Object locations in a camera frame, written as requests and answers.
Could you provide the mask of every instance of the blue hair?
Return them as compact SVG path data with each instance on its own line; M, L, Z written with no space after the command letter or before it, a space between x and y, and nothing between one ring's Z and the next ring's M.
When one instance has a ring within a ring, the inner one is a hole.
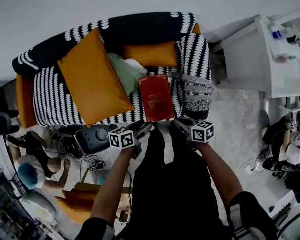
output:
M18 176L22 183L29 189L34 190L38 184L37 170L29 163L20 165Z

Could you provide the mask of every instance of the sofa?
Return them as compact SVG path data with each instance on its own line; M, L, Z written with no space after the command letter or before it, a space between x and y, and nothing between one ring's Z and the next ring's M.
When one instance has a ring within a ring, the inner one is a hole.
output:
M177 67L147 67L147 75L169 75L175 117L208 118L215 87L211 78L208 42L200 33L197 16L183 12L154 12L82 25L51 37L15 58L12 66L17 73L17 103L23 128L36 124L47 127L86 124L73 101L58 61L96 28L107 53L121 55L126 45L175 42ZM201 86L204 91L199 93L194 87L187 88L189 83ZM110 125L146 121L140 89L132 92L128 99L135 107L134 111L96 123Z

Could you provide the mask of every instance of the bottle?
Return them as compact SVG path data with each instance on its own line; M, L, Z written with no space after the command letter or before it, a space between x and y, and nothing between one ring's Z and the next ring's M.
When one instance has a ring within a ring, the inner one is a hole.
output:
M290 56L287 53L282 53L273 57L273 60L277 64L288 64L289 61L295 60L296 56Z
M272 32L272 36L274 40L288 39L292 38L293 36L300 38L300 31L296 26L286 27L284 29Z

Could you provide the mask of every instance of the green cloth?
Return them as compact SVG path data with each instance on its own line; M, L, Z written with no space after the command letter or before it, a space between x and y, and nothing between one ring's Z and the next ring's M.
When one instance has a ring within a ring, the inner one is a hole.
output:
M140 68L131 66L125 62L125 60L117 54L108 53L108 57L123 86L123 89L125 90L125 93L129 96L129 94L138 88L138 80L146 77L147 75L141 72Z

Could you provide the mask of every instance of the human arm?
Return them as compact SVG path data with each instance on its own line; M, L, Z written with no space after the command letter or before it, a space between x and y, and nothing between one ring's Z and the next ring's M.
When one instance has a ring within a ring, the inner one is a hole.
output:
M287 129L284 133L284 139L283 139L283 150L286 150L288 145L290 144L290 136L291 136L291 131L290 129Z
M94 200L90 218L100 218L114 225L133 150L133 147L129 147L121 151Z
M15 164L19 160L19 158L21 158L20 148L12 144L9 147L10 147L13 163Z
M202 154L223 204L228 210L231 200L243 191L239 179L209 144L197 142L196 147Z
M64 165L64 171L59 181L53 181L53 180L46 180L42 186L43 189L46 190L62 190L64 189L67 180L68 175L71 167L71 162L69 159L65 159L63 162Z

